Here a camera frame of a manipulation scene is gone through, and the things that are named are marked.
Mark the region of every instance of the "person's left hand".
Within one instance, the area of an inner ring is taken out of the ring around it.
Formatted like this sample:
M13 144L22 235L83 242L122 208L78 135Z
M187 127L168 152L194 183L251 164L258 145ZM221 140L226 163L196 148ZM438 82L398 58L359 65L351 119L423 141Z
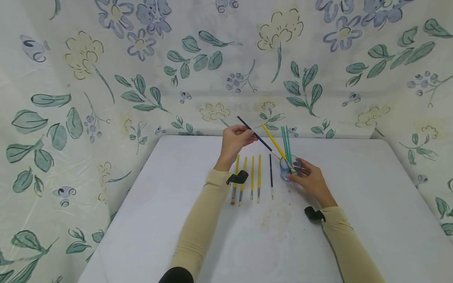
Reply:
M236 156L241 149L258 140L245 126L235 125L223 130L222 150L220 157L214 167L217 171L229 171L231 165L236 161Z

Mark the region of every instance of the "black sleeve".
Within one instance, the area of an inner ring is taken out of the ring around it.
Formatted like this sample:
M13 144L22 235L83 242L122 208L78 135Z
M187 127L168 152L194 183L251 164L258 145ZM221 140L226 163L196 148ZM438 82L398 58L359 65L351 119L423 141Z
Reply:
M193 283L193 277L187 269L173 267L164 274L159 283Z

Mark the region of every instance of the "beige sleeve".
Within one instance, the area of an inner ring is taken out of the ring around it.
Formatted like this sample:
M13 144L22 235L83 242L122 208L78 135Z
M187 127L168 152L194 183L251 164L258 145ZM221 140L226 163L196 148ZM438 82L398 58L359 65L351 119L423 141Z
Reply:
M381 273L337 206L321 209L323 230L332 244L345 283L384 283Z
M206 183L184 222L169 268L184 267L197 281L230 187L229 172L210 170Z

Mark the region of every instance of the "floral fabric backdrop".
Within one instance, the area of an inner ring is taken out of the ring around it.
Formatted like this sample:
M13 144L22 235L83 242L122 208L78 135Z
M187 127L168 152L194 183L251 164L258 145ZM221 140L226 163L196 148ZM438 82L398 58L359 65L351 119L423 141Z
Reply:
M220 135L237 115L261 134L387 141L453 240L452 9L5 2L0 283L76 282L159 137Z

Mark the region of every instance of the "black wrist clip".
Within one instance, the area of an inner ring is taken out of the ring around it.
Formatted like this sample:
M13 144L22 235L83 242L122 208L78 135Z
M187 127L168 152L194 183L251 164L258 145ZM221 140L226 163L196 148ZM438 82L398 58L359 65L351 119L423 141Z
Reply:
M236 183L236 184L243 184L246 182L247 177L249 177L249 173L247 173L244 170L241 170L237 175L232 174L226 183L229 185L231 183Z
M326 219L324 218L324 214L321 212L321 211L314 211L313 207L311 206L308 206L304 209L304 212L305 212L305 215L307 216L308 219L310 220L324 220L324 222L326 221Z

